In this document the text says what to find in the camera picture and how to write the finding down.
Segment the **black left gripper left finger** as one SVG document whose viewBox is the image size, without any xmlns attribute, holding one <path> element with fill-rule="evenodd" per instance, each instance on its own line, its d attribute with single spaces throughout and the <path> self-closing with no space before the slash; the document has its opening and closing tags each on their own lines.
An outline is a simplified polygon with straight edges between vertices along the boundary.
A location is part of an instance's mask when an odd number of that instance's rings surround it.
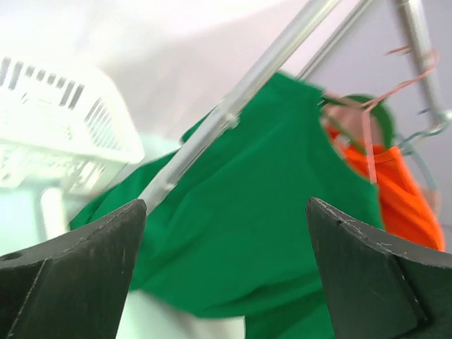
<svg viewBox="0 0 452 339">
<path fill-rule="evenodd" d="M 1 257 L 1 337 L 115 338 L 146 222 L 141 199 Z"/>
</svg>

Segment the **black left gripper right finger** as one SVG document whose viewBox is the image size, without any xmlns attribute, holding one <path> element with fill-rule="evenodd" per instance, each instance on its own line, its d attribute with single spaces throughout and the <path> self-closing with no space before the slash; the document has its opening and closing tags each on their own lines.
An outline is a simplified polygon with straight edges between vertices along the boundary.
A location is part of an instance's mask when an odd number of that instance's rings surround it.
<svg viewBox="0 0 452 339">
<path fill-rule="evenodd" d="M 337 338 L 451 337 L 451 255 L 356 220 L 318 198 L 307 223 Z"/>
</svg>

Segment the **orange t shirt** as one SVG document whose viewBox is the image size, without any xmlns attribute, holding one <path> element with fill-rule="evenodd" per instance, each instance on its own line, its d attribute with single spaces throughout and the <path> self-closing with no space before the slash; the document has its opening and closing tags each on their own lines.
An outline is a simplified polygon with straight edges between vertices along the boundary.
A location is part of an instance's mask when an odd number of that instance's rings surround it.
<svg viewBox="0 0 452 339">
<path fill-rule="evenodd" d="M 398 147 L 373 145 L 376 184 L 385 230 L 410 242 L 444 251 L 443 230 Z"/>
</svg>

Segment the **green t shirt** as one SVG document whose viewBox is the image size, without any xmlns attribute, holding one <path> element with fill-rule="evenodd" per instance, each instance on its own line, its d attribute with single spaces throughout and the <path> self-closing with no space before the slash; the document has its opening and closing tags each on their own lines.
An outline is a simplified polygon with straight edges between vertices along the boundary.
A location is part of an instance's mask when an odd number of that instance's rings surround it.
<svg viewBox="0 0 452 339">
<path fill-rule="evenodd" d="M 334 151 L 320 89 L 278 73 L 149 215 L 130 288 L 248 338 L 334 336 L 305 206 L 382 228 L 376 188 Z"/>
</svg>

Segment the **pink wire hanger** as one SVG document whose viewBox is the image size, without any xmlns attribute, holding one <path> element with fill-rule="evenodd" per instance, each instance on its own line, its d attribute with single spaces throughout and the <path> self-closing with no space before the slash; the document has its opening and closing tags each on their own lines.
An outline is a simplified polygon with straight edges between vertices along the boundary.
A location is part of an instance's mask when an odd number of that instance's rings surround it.
<svg viewBox="0 0 452 339">
<path fill-rule="evenodd" d="M 393 120 L 391 114 L 384 107 L 384 100 L 390 96 L 400 92 L 402 89 L 425 79 L 436 67 L 439 62 L 439 53 L 435 49 L 430 49 L 426 54 L 421 56 L 421 60 L 427 63 L 427 67 L 421 71 L 421 74 L 411 78 L 408 81 L 403 81 L 398 84 L 392 90 L 373 97 L 366 102 L 357 101 L 350 96 L 340 97 L 331 92 L 323 92 L 321 107 L 325 105 L 334 105 L 341 107 L 349 107 L 357 110 L 361 114 L 362 123 L 362 140 L 358 140 L 350 131 L 348 131 L 335 117 L 329 113 L 325 113 L 324 119 L 327 121 L 327 125 L 332 126 L 336 131 L 342 135 L 346 141 L 350 142 L 353 148 L 359 151 L 365 156 L 367 161 L 367 174 L 369 181 L 372 184 L 377 183 L 376 168 L 374 162 L 374 144 L 372 140 L 371 121 L 376 120 L 377 126 L 380 129 L 381 136 L 383 137 L 383 143 L 386 146 L 392 144 L 393 139 Z"/>
</svg>

